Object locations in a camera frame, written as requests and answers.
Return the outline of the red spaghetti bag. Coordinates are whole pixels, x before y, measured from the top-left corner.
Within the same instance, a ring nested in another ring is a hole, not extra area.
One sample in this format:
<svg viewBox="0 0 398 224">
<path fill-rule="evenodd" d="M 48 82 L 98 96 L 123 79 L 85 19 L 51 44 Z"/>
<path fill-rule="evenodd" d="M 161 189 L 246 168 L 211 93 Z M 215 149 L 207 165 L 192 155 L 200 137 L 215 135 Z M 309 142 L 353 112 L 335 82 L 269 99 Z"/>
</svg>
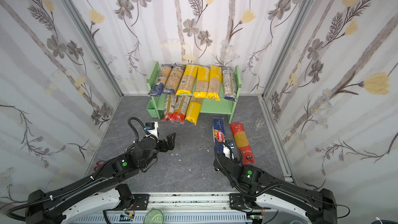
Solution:
<svg viewBox="0 0 398 224">
<path fill-rule="evenodd" d="M 250 147 L 244 126 L 241 122 L 230 124 L 234 140 L 239 149 L 243 153 L 243 164 L 254 164 L 255 159 Z"/>
<path fill-rule="evenodd" d="M 184 123 L 190 100 L 191 96 L 189 95 L 179 95 L 177 97 L 177 102 L 171 121 Z"/>
</svg>

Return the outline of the yellow striped spaghetti bag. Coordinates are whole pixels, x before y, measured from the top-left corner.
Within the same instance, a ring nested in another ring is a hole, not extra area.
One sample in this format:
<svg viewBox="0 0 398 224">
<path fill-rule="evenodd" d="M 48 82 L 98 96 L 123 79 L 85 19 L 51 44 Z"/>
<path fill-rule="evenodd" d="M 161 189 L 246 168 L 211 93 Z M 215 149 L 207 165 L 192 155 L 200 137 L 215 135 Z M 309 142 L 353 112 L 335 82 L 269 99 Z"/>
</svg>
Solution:
<svg viewBox="0 0 398 224">
<path fill-rule="evenodd" d="M 196 98 L 192 96 L 186 112 L 185 120 L 197 125 L 202 104 L 203 98 Z"/>
</svg>

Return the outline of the blue Barilla spaghetti box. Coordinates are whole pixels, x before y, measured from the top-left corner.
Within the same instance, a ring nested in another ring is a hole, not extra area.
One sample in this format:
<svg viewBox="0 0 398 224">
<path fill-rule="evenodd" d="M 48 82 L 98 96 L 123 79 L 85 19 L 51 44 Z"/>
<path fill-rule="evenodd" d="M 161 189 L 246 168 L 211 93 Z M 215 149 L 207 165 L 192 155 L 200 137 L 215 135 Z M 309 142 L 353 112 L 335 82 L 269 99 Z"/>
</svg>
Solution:
<svg viewBox="0 0 398 224">
<path fill-rule="evenodd" d="M 224 119 L 223 118 L 213 118 L 213 134 L 214 134 L 214 143 L 217 145 L 218 143 L 226 142 L 226 135 L 224 129 Z M 227 154 L 227 148 L 224 145 L 220 145 L 217 147 L 217 154 Z"/>
</svg>

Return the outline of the blue clear spaghetti bag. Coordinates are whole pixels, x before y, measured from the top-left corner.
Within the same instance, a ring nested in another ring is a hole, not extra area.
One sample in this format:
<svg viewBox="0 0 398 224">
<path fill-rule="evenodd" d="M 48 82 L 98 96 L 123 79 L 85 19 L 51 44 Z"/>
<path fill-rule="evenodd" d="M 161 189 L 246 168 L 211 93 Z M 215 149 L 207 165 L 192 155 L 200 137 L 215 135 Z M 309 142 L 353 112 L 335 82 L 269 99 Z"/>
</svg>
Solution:
<svg viewBox="0 0 398 224">
<path fill-rule="evenodd" d="M 165 84 L 168 80 L 168 77 L 172 71 L 173 66 L 171 64 L 163 64 L 160 67 L 160 72 L 158 76 L 156 77 L 156 80 L 154 81 L 154 84 L 152 85 L 151 90 L 149 91 L 148 95 L 149 96 L 161 96 L 163 93 Z"/>
</svg>

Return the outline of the blue brown spaghetti bag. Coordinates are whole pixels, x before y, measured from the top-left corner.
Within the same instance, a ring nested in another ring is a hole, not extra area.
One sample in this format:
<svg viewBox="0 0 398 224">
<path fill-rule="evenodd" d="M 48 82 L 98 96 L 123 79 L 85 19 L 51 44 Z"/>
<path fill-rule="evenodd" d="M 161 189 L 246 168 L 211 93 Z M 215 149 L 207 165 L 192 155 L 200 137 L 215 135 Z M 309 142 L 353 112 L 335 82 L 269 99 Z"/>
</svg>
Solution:
<svg viewBox="0 0 398 224">
<path fill-rule="evenodd" d="M 171 94 L 171 95 L 176 94 L 181 79 L 183 77 L 185 68 L 186 67 L 184 65 L 178 65 L 178 64 L 172 68 L 172 71 L 163 89 L 162 92 L 163 94 Z"/>
</svg>

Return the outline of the red spaghetti bag under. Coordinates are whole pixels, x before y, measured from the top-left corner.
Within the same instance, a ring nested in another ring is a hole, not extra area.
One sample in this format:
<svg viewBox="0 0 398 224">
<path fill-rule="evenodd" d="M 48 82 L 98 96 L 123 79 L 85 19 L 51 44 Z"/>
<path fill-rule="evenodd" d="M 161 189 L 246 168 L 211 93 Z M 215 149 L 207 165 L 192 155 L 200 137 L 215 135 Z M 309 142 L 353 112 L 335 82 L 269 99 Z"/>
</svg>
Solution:
<svg viewBox="0 0 398 224">
<path fill-rule="evenodd" d="M 162 121 L 171 121 L 174 122 L 174 111 L 175 111 L 175 105 L 176 105 L 176 101 L 177 101 L 177 96 L 176 95 L 171 95 L 168 94 L 165 97 L 165 102 L 164 102 L 164 117 L 162 119 Z"/>
</svg>

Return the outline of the clear blue-end spaghetti bag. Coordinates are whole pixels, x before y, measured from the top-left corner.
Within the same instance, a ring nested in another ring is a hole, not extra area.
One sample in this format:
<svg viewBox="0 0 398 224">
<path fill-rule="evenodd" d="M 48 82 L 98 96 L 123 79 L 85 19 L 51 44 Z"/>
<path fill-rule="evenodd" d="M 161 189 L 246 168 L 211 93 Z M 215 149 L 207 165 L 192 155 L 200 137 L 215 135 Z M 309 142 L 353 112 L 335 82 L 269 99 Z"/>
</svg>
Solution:
<svg viewBox="0 0 398 224">
<path fill-rule="evenodd" d="M 232 68 L 222 67 L 224 99 L 237 102 L 237 84 Z"/>
</svg>

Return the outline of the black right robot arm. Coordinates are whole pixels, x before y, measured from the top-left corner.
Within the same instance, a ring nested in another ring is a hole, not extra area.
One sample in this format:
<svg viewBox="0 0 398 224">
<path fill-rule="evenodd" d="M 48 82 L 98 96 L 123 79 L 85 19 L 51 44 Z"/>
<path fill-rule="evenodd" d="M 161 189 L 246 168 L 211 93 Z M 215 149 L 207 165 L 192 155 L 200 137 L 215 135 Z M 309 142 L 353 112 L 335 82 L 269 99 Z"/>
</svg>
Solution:
<svg viewBox="0 0 398 224">
<path fill-rule="evenodd" d="M 228 179 L 249 208 L 270 208 L 299 217 L 309 224 L 336 224 L 339 205 L 332 191 L 310 190 L 280 180 L 253 165 L 232 159 L 224 142 L 214 146 L 214 168 Z"/>
</svg>

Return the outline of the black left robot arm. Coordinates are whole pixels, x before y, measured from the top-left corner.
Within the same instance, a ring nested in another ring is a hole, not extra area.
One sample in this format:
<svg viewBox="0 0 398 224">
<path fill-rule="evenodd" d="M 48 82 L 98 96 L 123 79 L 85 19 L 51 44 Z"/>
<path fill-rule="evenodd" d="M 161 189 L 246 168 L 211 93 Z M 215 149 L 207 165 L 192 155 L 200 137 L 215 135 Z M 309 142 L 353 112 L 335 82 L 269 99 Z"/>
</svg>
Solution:
<svg viewBox="0 0 398 224">
<path fill-rule="evenodd" d="M 135 139 L 126 151 L 105 161 L 91 175 L 72 184 L 43 192 L 31 193 L 25 204 L 6 211 L 6 216 L 27 224 L 66 224 L 81 214 L 79 206 L 92 212 L 125 209 L 134 204 L 134 196 L 123 181 L 147 172 L 158 154 L 175 148 L 176 134 L 161 140 L 156 122 L 143 123 L 136 117 L 127 120 Z"/>
</svg>

